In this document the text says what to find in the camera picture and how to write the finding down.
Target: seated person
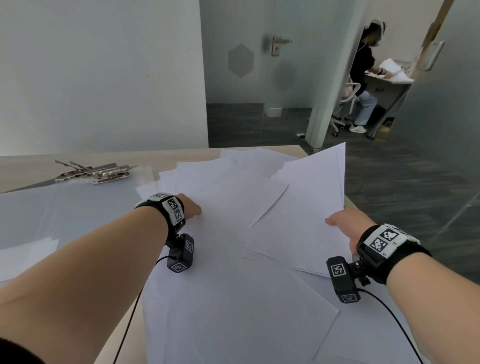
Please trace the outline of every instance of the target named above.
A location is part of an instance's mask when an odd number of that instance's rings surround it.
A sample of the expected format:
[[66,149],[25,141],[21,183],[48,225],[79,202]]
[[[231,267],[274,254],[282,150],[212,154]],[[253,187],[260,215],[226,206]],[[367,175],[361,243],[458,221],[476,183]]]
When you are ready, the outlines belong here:
[[359,83],[361,87],[356,92],[359,100],[355,103],[353,112],[348,116],[348,119],[353,121],[352,126],[349,128],[352,133],[364,134],[367,132],[364,125],[367,124],[373,109],[377,105],[377,98],[366,90],[365,72],[370,71],[375,74],[383,74],[385,78],[393,76],[389,71],[375,66],[375,58],[372,55],[371,47],[376,47],[380,44],[384,32],[385,23],[379,20],[374,20],[368,27],[365,27],[355,59],[353,60],[350,77],[353,82]]

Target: door lock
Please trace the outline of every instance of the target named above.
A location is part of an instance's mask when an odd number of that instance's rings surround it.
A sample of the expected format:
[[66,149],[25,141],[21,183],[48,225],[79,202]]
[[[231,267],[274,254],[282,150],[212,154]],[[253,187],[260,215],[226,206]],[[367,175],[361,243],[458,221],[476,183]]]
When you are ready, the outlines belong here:
[[272,43],[272,56],[278,57],[280,55],[280,48],[284,44],[291,43],[291,39],[283,39],[280,36],[273,36],[273,43]]

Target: black hair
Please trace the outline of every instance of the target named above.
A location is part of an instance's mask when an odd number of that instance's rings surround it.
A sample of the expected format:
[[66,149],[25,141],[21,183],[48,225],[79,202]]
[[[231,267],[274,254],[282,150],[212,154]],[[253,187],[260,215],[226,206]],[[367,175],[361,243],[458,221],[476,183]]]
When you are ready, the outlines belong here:
[[372,33],[380,33],[382,31],[382,27],[378,23],[370,23],[368,28],[365,28],[361,34],[361,39],[364,39],[366,36],[369,36]]

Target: jeans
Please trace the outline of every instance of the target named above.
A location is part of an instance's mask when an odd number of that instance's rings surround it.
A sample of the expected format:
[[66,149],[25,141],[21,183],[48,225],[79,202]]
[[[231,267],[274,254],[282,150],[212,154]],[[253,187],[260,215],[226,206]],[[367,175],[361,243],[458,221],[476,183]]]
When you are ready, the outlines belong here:
[[373,109],[377,105],[377,98],[370,95],[367,91],[363,91],[357,98],[359,100],[355,103],[353,111],[348,118],[353,120],[355,125],[366,125]]

